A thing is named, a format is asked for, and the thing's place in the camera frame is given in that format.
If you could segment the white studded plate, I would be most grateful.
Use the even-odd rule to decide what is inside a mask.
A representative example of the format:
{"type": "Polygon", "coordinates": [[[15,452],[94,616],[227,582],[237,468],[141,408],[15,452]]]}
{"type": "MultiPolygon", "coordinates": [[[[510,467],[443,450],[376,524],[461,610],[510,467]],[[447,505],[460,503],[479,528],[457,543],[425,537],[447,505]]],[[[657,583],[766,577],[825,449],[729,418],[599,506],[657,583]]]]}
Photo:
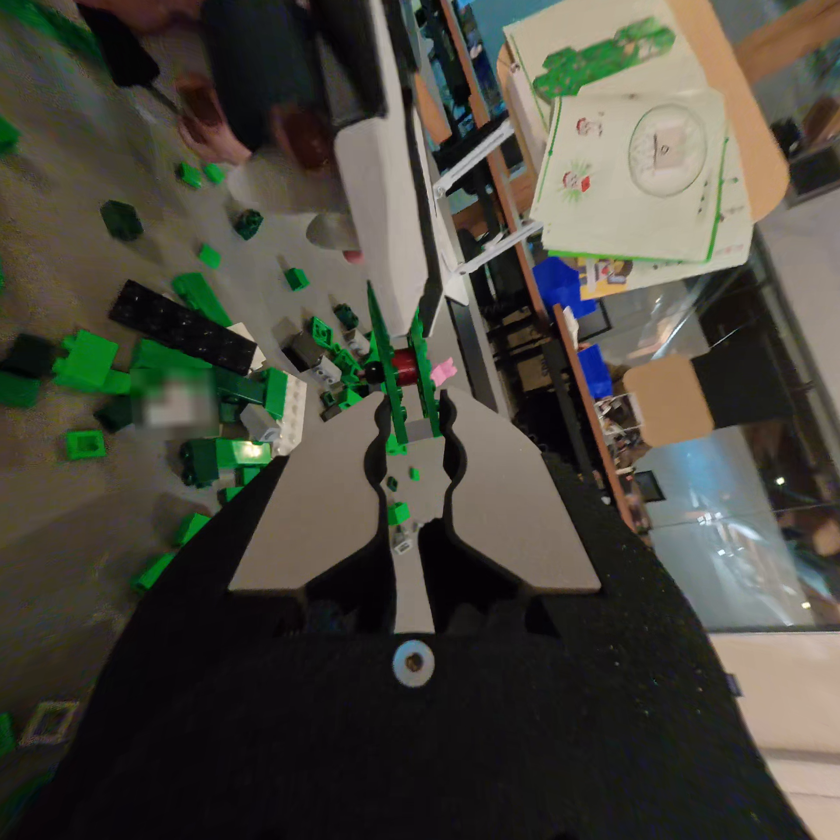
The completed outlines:
{"type": "Polygon", "coordinates": [[[302,441],[307,389],[305,381],[292,374],[287,376],[283,414],[276,421],[280,431],[271,446],[274,457],[289,456],[302,441]]]}

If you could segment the small grey tile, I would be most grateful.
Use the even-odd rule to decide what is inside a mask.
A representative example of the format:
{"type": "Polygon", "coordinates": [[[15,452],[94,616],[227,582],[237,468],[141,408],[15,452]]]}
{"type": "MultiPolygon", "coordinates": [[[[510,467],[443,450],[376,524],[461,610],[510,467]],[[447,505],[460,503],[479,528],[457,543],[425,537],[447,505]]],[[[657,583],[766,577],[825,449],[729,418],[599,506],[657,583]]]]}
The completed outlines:
{"type": "Polygon", "coordinates": [[[78,700],[40,702],[19,736],[18,747],[51,747],[63,743],[79,707],[78,700]]]}

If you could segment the blue storage bin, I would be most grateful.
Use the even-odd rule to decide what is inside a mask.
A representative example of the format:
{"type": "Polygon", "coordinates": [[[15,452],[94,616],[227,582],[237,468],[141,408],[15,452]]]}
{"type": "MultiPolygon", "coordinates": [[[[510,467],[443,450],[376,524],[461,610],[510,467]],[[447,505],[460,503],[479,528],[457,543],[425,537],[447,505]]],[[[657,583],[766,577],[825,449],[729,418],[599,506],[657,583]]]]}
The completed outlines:
{"type": "Polygon", "coordinates": [[[577,359],[592,400],[598,402],[612,397],[614,395],[612,375],[600,346],[592,343],[579,348],[577,359]]]}
{"type": "Polygon", "coordinates": [[[551,256],[544,259],[532,269],[532,273],[548,312],[560,305],[562,308],[570,308],[574,317],[581,319],[597,310],[594,300],[581,299],[579,273],[577,269],[567,266],[561,258],[551,256]]]}

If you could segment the green brick frame model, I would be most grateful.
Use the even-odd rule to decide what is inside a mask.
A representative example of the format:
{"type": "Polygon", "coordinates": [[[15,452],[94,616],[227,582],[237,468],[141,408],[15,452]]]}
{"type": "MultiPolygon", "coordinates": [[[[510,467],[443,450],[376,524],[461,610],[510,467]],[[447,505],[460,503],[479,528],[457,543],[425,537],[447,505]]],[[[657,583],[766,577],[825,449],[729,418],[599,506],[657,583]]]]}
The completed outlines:
{"type": "Polygon", "coordinates": [[[366,381],[378,385],[386,396],[392,418],[389,452],[405,455],[408,448],[407,412],[403,405],[404,389],[417,389],[423,417],[428,420],[433,438],[440,437],[440,413],[437,387],[432,378],[432,363],[427,352],[427,340],[421,313],[415,310],[406,334],[406,347],[396,349],[385,326],[379,302],[368,280],[366,293],[375,344],[375,360],[364,366],[366,381]]]}

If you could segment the white book stand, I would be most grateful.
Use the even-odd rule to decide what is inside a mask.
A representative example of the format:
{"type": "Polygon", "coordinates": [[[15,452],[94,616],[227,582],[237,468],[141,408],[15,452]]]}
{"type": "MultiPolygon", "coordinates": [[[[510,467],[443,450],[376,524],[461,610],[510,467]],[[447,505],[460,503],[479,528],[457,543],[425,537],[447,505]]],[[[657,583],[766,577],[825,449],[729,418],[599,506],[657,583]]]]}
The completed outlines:
{"type": "MultiPolygon", "coordinates": [[[[489,120],[489,112],[478,77],[471,66],[459,17],[459,2],[440,2],[448,35],[458,56],[458,63],[469,84],[469,105],[479,126],[489,120]]],[[[687,42],[703,69],[707,81],[726,100],[738,147],[740,149],[743,182],[749,195],[753,224],[758,224],[782,203],[790,184],[789,165],[784,158],[767,123],[759,103],[753,96],[749,80],[744,75],[736,51],[726,37],[713,5],[707,1],[666,1],[679,32],[687,42]]],[[[512,53],[507,42],[495,54],[494,73],[502,94],[507,91],[512,53]]],[[[503,156],[490,156],[490,184],[501,189],[501,199],[493,198],[490,220],[509,222],[530,206],[534,190],[535,170],[530,157],[523,152],[526,169],[509,176],[503,156]]],[[[476,237],[486,234],[486,213],[476,199],[455,215],[455,227],[468,229],[476,237]]]]}

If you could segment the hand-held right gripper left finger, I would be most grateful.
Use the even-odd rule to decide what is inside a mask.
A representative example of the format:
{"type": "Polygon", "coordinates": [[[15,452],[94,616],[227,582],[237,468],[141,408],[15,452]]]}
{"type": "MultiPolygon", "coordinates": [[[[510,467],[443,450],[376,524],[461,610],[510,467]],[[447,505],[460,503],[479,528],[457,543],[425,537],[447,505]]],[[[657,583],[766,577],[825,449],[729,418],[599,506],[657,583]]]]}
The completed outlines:
{"type": "Polygon", "coordinates": [[[388,634],[396,574],[382,482],[392,431],[383,395],[323,423],[288,457],[229,589],[329,602],[359,633],[388,634]]]}

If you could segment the black long studded plate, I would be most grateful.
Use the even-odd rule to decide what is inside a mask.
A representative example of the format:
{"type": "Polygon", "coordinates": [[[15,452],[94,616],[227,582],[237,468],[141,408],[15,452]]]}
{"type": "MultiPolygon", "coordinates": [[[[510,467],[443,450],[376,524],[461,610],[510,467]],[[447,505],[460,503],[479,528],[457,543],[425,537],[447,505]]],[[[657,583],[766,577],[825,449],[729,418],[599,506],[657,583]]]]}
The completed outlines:
{"type": "Polygon", "coordinates": [[[171,350],[237,375],[250,372],[257,350],[254,341],[134,280],[124,283],[108,317],[171,350]]]}

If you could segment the green bricks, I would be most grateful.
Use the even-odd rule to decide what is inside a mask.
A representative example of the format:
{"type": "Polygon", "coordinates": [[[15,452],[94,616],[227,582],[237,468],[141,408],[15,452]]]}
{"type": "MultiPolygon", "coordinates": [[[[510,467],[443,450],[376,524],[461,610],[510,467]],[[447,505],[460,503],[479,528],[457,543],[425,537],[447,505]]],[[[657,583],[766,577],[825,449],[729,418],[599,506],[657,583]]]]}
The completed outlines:
{"type": "MultiPolygon", "coordinates": [[[[163,487],[167,417],[134,437],[133,387],[119,342],[139,334],[106,318],[125,261],[165,268],[155,230],[186,241],[191,211],[162,184],[156,132],[106,79],[93,34],[45,2],[2,2],[2,712],[27,700],[14,667],[93,651],[82,621],[128,622],[118,565],[145,560],[153,530],[183,505],[163,487]]],[[[152,708],[124,701],[109,724],[92,672],[77,662],[29,688],[68,688],[80,707],[59,746],[65,763],[92,733],[131,739],[152,708]]]]}

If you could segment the open instruction booklet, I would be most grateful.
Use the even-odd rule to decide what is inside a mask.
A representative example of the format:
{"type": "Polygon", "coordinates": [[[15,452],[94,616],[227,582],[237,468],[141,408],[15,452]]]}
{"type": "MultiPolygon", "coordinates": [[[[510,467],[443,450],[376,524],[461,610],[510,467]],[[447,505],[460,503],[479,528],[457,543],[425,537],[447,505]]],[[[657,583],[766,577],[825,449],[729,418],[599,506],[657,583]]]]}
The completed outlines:
{"type": "Polygon", "coordinates": [[[666,2],[559,2],[504,33],[544,140],[530,217],[578,270],[583,299],[748,260],[726,101],[666,2]]]}

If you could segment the cardboard box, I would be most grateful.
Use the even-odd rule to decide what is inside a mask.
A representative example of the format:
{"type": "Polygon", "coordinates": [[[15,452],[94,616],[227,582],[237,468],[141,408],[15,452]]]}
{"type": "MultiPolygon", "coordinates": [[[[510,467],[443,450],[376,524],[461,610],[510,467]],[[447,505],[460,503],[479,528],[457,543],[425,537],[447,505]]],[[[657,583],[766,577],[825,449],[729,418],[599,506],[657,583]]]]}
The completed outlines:
{"type": "Polygon", "coordinates": [[[715,424],[691,361],[671,354],[627,370],[623,386],[651,448],[712,434],[715,424]]]}

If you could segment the person's left hand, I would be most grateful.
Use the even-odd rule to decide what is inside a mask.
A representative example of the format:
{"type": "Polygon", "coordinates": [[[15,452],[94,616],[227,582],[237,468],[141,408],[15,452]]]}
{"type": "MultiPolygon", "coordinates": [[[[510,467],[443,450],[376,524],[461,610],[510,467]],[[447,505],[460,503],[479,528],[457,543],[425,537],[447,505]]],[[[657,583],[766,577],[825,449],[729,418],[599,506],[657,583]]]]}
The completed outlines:
{"type": "Polygon", "coordinates": [[[302,172],[326,172],[334,165],[333,135],[315,108],[274,103],[232,124],[209,77],[188,72],[175,80],[175,91],[182,105],[182,140],[206,163],[243,165],[271,147],[302,172]]]}

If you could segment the grey desk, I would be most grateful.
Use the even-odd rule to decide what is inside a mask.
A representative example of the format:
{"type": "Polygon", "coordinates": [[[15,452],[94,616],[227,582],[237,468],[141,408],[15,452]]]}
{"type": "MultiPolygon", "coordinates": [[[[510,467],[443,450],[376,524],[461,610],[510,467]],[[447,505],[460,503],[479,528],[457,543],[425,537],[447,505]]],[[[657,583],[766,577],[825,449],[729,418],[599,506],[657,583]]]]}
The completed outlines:
{"type": "MultiPolygon", "coordinates": [[[[143,91],[114,89],[89,61],[2,14],[2,117],[20,132],[2,157],[2,354],[21,333],[57,343],[85,329],[119,346],[137,332],[109,320],[123,283],[167,296],[206,274],[271,364],[303,319],[335,323],[346,302],[366,316],[359,266],[308,241],[303,207],[323,194],[265,154],[224,185],[197,191],[175,168],[193,161],[172,119],[143,91]]],[[[123,429],[104,458],[67,458],[69,431],[97,428],[103,399],[48,380],[33,407],[2,406],[2,713],[23,733],[43,701],[76,701],[78,724],[136,599],[130,580],[169,547],[215,490],[183,486],[174,441],[123,429]]]]}

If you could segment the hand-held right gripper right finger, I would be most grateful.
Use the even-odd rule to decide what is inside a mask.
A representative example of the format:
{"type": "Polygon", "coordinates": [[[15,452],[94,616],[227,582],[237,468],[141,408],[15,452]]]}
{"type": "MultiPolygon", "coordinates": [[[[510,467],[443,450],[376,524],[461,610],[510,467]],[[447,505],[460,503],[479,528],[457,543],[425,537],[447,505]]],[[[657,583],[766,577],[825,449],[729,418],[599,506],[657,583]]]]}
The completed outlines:
{"type": "Polygon", "coordinates": [[[441,516],[418,534],[435,632],[532,613],[543,595],[600,592],[538,446],[466,392],[443,390],[439,412],[448,485],[441,516]]]}

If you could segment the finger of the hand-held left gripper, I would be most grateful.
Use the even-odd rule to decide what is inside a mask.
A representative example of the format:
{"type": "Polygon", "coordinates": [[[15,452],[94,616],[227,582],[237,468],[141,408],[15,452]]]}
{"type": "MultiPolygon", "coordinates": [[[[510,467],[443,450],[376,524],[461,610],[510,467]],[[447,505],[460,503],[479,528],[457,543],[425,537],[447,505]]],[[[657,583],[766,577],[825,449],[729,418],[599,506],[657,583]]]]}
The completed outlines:
{"type": "Polygon", "coordinates": [[[334,153],[367,277],[390,336],[410,329],[428,268],[403,117],[339,131],[334,153]]]}
{"type": "Polygon", "coordinates": [[[444,296],[443,281],[439,277],[427,278],[417,310],[424,338],[428,338],[433,331],[444,296]]]}

